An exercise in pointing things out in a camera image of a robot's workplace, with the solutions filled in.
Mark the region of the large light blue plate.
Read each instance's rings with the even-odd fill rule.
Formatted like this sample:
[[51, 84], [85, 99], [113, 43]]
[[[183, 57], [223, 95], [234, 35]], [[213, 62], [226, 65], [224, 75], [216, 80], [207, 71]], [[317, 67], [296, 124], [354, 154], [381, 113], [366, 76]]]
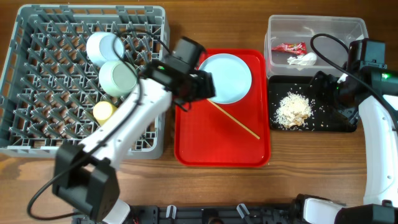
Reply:
[[211, 73], [215, 86], [214, 103], [232, 104], [242, 100], [251, 88], [252, 75], [248, 65], [232, 54], [215, 54], [199, 67]]

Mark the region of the white tissue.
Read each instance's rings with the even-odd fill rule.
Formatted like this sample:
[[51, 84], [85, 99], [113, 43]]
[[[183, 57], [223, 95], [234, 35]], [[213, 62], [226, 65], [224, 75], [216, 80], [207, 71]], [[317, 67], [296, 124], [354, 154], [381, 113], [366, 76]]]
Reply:
[[296, 57], [289, 57], [287, 63], [289, 65], [300, 65], [300, 66], [312, 66], [317, 61], [317, 55], [313, 52], [309, 52], [305, 55], [298, 55]]

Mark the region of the rice food waste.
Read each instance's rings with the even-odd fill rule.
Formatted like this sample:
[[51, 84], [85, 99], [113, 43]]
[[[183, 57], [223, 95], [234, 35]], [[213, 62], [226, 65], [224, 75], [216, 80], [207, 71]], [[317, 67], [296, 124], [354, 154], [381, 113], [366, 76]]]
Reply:
[[284, 131], [316, 131], [330, 128], [327, 122], [326, 109], [320, 101], [296, 92], [271, 103], [275, 109], [270, 116], [272, 129]]

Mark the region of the red snack wrapper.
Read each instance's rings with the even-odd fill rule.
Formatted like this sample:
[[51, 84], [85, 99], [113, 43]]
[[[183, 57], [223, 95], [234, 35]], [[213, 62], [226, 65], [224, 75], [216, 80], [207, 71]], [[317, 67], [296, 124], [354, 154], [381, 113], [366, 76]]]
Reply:
[[285, 53], [290, 53], [290, 54], [295, 54], [295, 55], [307, 54], [307, 46], [306, 46], [305, 42], [299, 42], [296, 44], [283, 43], [283, 44], [279, 44], [275, 47], [272, 47], [271, 50], [275, 51], [275, 52], [285, 52]]

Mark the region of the wooden chopstick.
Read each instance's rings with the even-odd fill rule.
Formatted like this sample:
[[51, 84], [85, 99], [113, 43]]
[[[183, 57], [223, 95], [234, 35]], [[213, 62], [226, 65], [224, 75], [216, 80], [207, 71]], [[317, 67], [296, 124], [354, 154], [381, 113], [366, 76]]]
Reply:
[[207, 101], [213, 105], [215, 108], [220, 110], [224, 115], [232, 119], [236, 124], [238, 124], [240, 127], [245, 129], [247, 132], [249, 132], [251, 135], [253, 135], [256, 139], [260, 139], [260, 136], [258, 136], [255, 132], [253, 132], [251, 129], [249, 129], [247, 126], [245, 126], [243, 123], [241, 123], [239, 120], [237, 120], [235, 117], [233, 117], [231, 114], [229, 114], [227, 111], [225, 111], [222, 107], [217, 105], [216, 103], [212, 102], [211, 100], [207, 99]]

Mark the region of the green bowl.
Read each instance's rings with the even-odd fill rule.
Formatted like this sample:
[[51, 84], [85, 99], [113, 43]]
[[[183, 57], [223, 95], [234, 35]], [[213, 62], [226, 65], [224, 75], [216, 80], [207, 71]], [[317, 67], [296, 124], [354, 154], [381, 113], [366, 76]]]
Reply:
[[108, 61], [99, 70], [99, 84], [110, 96], [127, 95], [137, 84], [136, 69], [127, 62]]

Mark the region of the yellow cup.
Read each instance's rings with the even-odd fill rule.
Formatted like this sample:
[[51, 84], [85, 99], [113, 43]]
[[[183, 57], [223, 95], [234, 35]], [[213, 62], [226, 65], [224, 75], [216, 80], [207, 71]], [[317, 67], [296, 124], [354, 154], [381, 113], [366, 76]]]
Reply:
[[108, 101], [100, 101], [93, 107], [93, 116], [97, 120], [100, 126], [104, 125], [105, 122], [115, 113], [117, 107], [112, 105]]

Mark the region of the small light blue bowl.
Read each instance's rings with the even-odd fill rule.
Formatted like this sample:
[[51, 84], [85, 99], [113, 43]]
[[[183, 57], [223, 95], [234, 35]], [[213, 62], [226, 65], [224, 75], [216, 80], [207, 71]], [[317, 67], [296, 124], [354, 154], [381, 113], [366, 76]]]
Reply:
[[124, 57], [124, 44], [121, 39], [110, 32], [95, 32], [86, 43], [86, 53], [91, 62], [102, 67], [106, 62]]

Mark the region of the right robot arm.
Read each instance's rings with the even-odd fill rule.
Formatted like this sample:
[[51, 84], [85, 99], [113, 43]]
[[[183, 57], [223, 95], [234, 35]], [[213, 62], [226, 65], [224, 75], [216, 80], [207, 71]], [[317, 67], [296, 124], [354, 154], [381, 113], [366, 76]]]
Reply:
[[363, 204], [345, 207], [307, 197], [301, 219], [307, 223], [397, 223], [397, 76], [364, 67], [340, 78], [317, 72], [309, 92], [337, 108], [355, 106], [366, 141], [367, 179]]

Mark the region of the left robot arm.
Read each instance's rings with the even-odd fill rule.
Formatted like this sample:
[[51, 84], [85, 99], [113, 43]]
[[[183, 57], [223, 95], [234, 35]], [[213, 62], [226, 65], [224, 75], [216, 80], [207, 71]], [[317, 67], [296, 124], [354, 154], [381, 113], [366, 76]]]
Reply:
[[172, 103], [215, 95], [210, 73], [151, 62], [138, 87], [115, 114], [79, 145], [62, 144], [55, 156], [52, 192], [94, 222], [123, 223], [130, 206], [119, 199], [116, 171], [146, 127]]

